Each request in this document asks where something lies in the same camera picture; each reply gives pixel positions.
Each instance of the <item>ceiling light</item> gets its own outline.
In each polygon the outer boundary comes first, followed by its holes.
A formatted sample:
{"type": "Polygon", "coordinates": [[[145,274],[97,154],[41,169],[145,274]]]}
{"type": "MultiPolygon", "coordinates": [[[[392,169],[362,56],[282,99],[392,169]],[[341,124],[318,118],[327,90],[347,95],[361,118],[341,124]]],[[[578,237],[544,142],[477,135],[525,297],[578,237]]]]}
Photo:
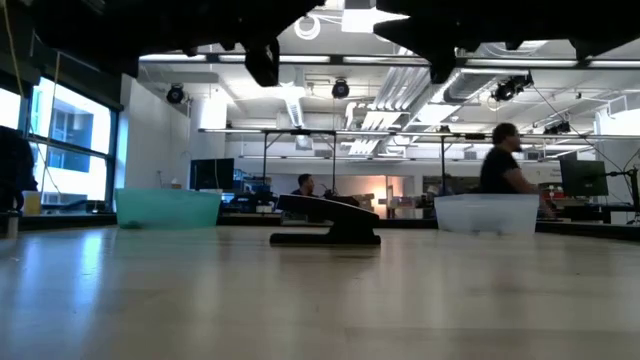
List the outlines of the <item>ceiling light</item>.
{"type": "Polygon", "coordinates": [[[162,62],[162,61],[204,61],[207,57],[204,55],[196,55],[189,57],[184,54],[151,54],[141,56],[138,60],[141,62],[162,62]]]}
{"type": "Polygon", "coordinates": [[[459,105],[426,104],[418,112],[422,125],[437,125],[460,109],[459,105]]]}
{"type": "Polygon", "coordinates": [[[262,130],[259,129],[199,129],[200,132],[213,132],[213,133],[241,133],[241,134],[260,134],[262,130]]]}
{"type": "Polygon", "coordinates": [[[218,55],[218,60],[220,62],[241,63],[241,62],[244,62],[244,59],[245,59],[244,54],[218,55]]]}
{"type": "Polygon", "coordinates": [[[553,68],[553,67],[574,67],[578,65],[576,60],[547,60],[547,59],[468,59],[465,63],[467,67],[522,67],[528,68],[553,68]]]}
{"type": "Polygon", "coordinates": [[[375,7],[371,9],[344,9],[342,12],[342,32],[373,34],[373,25],[377,23],[406,18],[408,16],[380,11],[375,7]]]}
{"type": "Polygon", "coordinates": [[[526,69],[476,69],[476,68],[461,68],[460,72],[463,74],[474,75],[528,75],[529,70],[526,69]]]}
{"type": "Polygon", "coordinates": [[[637,68],[640,67],[638,60],[592,60],[589,63],[590,68],[637,68]]]}
{"type": "Polygon", "coordinates": [[[318,55],[280,55],[280,63],[329,63],[329,56],[318,56],[318,55]]]}
{"type": "Polygon", "coordinates": [[[387,135],[391,135],[391,133],[388,131],[336,131],[336,135],[387,136],[387,135]]]}
{"type": "Polygon", "coordinates": [[[317,38],[318,35],[320,35],[320,29],[321,29],[320,19],[318,18],[318,16],[313,14],[309,14],[306,18],[311,19],[311,21],[313,21],[313,25],[311,26],[311,29],[302,30],[302,26],[300,26],[300,24],[302,23],[303,20],[305,20],[305,17],[301,17],[298,20],[296,20],[296,22],[293,24],[293,30],[295,31],[296,35],[298,35],[300,39],[313,40],[317,38]]]}
{"type": "Polygon", "coordinates": [[[427,60],[417,56],[345,56],[345,64],[416,66],[428,65],[427,60]]]}

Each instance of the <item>fluorescent light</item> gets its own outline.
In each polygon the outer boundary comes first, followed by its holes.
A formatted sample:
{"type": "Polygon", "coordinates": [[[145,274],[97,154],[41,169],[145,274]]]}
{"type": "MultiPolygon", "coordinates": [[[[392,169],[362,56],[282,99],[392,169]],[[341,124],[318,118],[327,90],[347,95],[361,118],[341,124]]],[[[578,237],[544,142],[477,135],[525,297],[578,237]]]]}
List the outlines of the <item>fluorescent light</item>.
{"type": "Polygon", "coordinates": [[[328,63],[328,56],[316,55],[280,55],[281,63],[328,63]]]}
{"type": "Polygon", "coordinates": [[[475,69],[475,68],[461,68],[460,72],[463,74],[477,74],[477,75],[529,75],[529,70],[526,69],[475,69]]]}
{"type": "Polygon", "coordinates": [[[226,133],[226,134],[260,134],[262,130],[259,129],[200,129],[204,132],[226,133]]]}
{"type": "Polygon", "coordinates": [[[436,133],[436,132],[400,132],[397,134],[398,136],[420,136],[420,137],[442,137],[442,136],[453,136],[452,133],[436,133]]]}
{"type": "Polygon", "coordinates": [[[576,60],[547,60],[547,59],[468,59],[467,66],[496,66],[496,67],[573,67],[578,65],[576,60]]]}
{"type": "Polygon", "coordinates": [[[373,34],[373,25],[406,19],[406,15],[392,14],[378,9],[344,9],[342,12],[342,32],[373,34]]]}
{"type": "Polygon", "coordinates": [[[387,136],[387,135],[391,135],[391,133],[388,131],[336,131],[336,135],[387,136]]]}
{"type": "Polygon", "coordinates": [[[204,55],[196,55],[188,57],[184,54],[151,54],[141,56],[138,60],[146,61],[204,61],[207,57],[204,55]]]}
{"type": "MultiPolygon", "coordinates": [[[[262,160],[262,159],[264,159],[264,156],[262,156],[262,155],[240,155],[240,156],[238,156],[238,159],[262,160]]],[[[282,156],[269,155],[269,156],[267,156],[267,159],[272,159],[272,160],[282,159],[282,156]]]]}
{"type": "Polygon", "coordinates": [[[417,56],[345,56],[345,64],[370,65],[428,65],[427,61],[417,56]]]}
{"type": "Polygon", "coordinates": [[[640,67],[640,61],[637,60],[592,60],[589,63],[590,68],[633,68],[640,67]]]}
{"type": "Polygon", "coordinates": [[[459,105],[426,104],[418,112],[418,119],[421,124],[437,125],[459,109],[459,105]]]}
{"type": "Polygon", "coordinates": [[[241,54],[236,55],[218,55],[220,62],[244,62],[245,56],[241,54]]]}
{"type": "MultiPolygon", "coordinates": [[[[241,63],[244,62],[246,56],[244,54],[226,54],[218,55],[218,60],[224,63],[241,63]]],[[[281,63],[329,63],[329,56],[323,55],[280,55],[281,63]]]]}

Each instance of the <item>ductwork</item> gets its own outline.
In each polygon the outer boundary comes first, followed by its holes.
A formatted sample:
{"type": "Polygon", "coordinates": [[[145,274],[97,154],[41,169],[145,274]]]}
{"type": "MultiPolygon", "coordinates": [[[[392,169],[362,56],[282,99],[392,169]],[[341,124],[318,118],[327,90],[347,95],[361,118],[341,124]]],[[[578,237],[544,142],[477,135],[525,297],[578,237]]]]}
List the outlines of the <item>ductwork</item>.
{"type": "MultiPolygon", "coordinates": [[[[475,52],[479,57],[505,57],[505,56],[531,56],[546,41],[525,41],[518,50],[508,51],[504,45],[489,43],[481,45],[475,52]]],[[[459,69],[454,70],[451,76],[456,79],[443,94],[446,103],[464,103],[478,92],[492,85],[495,75],[463,74],[459,69]]]]}

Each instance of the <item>computer monitor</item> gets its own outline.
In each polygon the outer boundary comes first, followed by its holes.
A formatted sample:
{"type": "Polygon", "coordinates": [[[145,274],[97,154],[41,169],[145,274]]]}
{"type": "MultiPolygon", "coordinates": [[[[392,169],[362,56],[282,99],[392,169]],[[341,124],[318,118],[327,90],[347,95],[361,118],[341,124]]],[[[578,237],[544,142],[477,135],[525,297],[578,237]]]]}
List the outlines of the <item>computer monitor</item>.
{"type": "Polygon", "coordinates": [[[233,189],[233,159],[191,160],[189,187],[201,189],[233,189]]]}
{"type": "Polygon", "coordinates": [[[603,161],[561,160],[560,172],[566,196],[609,195],[603,161]]]}

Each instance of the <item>man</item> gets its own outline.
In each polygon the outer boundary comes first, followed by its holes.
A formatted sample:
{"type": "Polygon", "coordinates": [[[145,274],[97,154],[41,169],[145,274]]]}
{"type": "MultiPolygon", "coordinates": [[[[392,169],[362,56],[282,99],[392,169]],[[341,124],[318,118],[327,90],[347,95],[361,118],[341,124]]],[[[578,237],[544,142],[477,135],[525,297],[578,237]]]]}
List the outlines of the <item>man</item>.
{"type": "MultiPolygon", "coordinates": [[[[522,152],[520,134],[513,124],[502,123],[493,130],[493,149],[489,151],[480,171],[480,188],[485,194],[538,194],[537,186],[522,175],[511,153],[522,152]]],[[[540,207],[547,216],[553,212],[540,198],[540,207]]]]}
{"type": "Polygon", "coordinates": [[[302,174],[298,176],[298,186],[297,190],[294,190],[291,195],[300,195],[300,196],[315,196],[313,195],[313,178],[311,174],[302,174]]]}

